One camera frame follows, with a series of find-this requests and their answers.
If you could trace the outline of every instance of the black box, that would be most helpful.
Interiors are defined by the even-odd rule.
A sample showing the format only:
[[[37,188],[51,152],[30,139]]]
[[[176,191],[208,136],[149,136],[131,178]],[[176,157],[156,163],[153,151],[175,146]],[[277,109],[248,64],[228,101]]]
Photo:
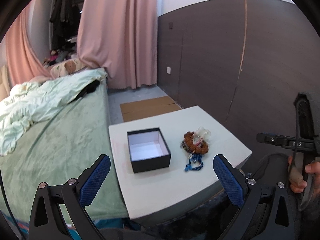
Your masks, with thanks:
[[[128,132],[133,173],[169,167],[171,153],[160,128]]]

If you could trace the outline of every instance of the curtain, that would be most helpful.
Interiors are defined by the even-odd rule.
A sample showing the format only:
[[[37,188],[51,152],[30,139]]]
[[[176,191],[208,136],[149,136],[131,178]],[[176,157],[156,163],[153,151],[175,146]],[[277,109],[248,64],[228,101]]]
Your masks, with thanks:
[[[29,7],[24,8],[6,34],[8,71],[13,86],[36,76],[51,77],[30,46],[27,34]]]
[[[0,67],[0,102],[10,95],[10,85],[7,66]]]
[[[157,0],[84,0],[77,53],[106,68],[110,88],[155,84]]]

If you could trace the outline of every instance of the white table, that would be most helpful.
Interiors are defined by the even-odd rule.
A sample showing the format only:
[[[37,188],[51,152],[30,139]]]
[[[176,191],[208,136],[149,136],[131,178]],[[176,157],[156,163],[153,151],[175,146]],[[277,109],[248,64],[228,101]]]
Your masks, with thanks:
[[[160,127],[171,151],[168,168],[134,174],[129,156],[127,132]],[[211,132],[209,152],[200,171],[185,172],[189,154],[180,148],[183,135],[204,127]],[[215,155],[223,154],[240,168],[251,155],[232,133],[199,106],[145,119],[109,126],[110,141],[124,202],[129,217],[144,226],[175,218],[196,208],[221,189],[213,171]]]

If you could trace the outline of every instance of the brown scrunchie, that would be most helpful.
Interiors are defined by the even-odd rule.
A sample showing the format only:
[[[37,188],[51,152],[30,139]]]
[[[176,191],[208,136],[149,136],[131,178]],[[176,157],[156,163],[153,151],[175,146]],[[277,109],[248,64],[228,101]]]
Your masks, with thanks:
[[[206,154],[209,151],[208,144],[205,141],[203,141],[200,146],[193,144],[193,134],[194,132],[187,132],[184,135],[184,141],[186,145],[189,147],[190,152],[201,155]]]

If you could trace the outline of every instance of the finger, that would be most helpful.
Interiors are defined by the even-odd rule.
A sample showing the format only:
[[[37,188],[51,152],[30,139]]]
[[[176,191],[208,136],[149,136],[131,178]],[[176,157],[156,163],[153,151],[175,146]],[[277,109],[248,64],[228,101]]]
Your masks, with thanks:
[[[288,158],[288,163],[289,163],[289,165],[291,165],[291,163],[292,163],[292,156],[289,156],[289,158]]]
[[[295,186],[297,188],[304,189],[304,188],[307,187],[307,182],[305,180],[297,182],[296,180],[293,180],[292,178],[289,178],[289,181],[290,181],[291,185],[293,185],[293,186]]]
[[[296,187],[292,184],[290,185],[290,188],[294,193],[302,193],[303,192],[303,188]]]
[[[305,170],[306,173],[309,174],[320,174],[320,162],[314,162],[306,165]]]
[[[292,167],[290,172],[289,181],[291,184],[295,185],[296,187],[305,188],[307,183],[303,181],[302,174],[298,171],[296,166]]]

